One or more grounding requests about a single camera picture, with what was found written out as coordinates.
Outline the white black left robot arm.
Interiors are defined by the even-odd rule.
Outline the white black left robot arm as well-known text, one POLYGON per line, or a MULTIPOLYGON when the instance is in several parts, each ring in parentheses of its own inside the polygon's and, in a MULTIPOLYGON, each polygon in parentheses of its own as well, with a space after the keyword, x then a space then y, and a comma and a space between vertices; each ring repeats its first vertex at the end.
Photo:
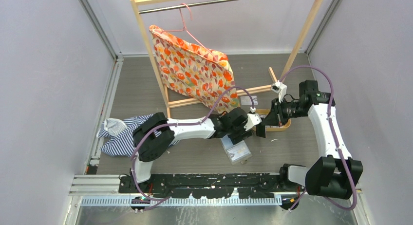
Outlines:
POLYGON ((149 188, 151 168, 172 143, 186 139, 214 139, 228 137, 238 144, 253 134, 253 127, 261 123, 255 110, 246 113, 235 108, 229 113, 209 114, 197 119, 167 118, 155 113, 132 133, 135 150, 131 173, 131 187, 138 193, 149 188))

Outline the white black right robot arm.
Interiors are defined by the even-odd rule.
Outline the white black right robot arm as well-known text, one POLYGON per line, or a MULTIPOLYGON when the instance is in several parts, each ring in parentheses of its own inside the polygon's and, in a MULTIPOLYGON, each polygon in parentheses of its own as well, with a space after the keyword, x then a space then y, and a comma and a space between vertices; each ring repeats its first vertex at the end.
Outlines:
POLYGON ((310 167, 284 164, 280 168, 278 185, 291 191, 303 186, 308 194, 349 199, 358 183, 363 165, 347 150, 336 119, 335 102, 331 93, 320 92, 315 80, 299 84, 299 99, 286 101, 286 85, 277 81, 271 89, 278 97, 271 102, 269 113, 256 126, 256 134, 266 137, 266 127, 286 125, 292 118, 308 117, 314 128, 319 159, 310 167))

